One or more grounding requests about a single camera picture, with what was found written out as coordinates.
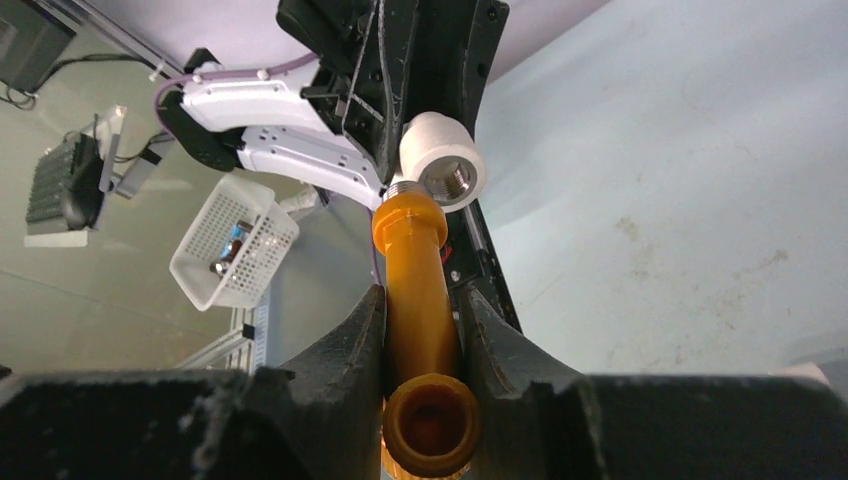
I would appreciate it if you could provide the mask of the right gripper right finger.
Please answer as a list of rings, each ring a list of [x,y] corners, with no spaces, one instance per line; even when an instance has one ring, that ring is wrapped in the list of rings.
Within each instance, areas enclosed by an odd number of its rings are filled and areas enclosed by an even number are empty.
[[[847,405],[792,376],[583,374],[459,301],[477,479],[843,479]]]

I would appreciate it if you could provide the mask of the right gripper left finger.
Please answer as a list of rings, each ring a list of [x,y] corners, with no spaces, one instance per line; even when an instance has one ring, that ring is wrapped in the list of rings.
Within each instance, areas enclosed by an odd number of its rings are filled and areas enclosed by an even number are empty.
[[[377,479],[386,298],[278,367],[13,374],[5,479]]]

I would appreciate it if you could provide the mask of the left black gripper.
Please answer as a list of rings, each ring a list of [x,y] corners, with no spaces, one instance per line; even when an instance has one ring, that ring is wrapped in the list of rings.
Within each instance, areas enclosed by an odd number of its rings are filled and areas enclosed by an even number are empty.
[[[427,1],[423,109],[476,120],[510,7],[505,1]],[[417,1],[280,1],[280,28],[319,60],[300,97],[331,133],[372,161],[386,184],[399,164]]]

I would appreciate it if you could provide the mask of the orange water faucet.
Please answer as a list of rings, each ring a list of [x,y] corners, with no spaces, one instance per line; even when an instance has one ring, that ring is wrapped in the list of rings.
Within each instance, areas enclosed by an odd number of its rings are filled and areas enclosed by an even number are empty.
[[[383,465],[395,479],[458,479],[480,439],[481,414],[461,379],[441,255],[445,214],[423,186],[401,181],[386,191],[372,232],[386,263]]]

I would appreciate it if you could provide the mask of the white pipe elbow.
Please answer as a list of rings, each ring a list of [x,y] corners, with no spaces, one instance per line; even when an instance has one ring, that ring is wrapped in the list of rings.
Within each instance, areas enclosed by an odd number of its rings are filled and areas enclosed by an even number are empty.
[[[465,126],[437,112],[415,116],[400,142],[400,177],[419,183],[444,212],[477,200],[487,179],[483,156]]]

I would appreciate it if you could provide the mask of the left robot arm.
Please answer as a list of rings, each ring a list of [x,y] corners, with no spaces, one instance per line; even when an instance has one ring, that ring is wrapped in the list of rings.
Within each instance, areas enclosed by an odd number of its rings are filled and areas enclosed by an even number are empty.
[[[445,212],[487,180],[474,142],[504,1],[282,1],[307,54],[229,70],[205,49],[155,96],[163,128],[201,164],[296,179],[368,209],[413,181]]]

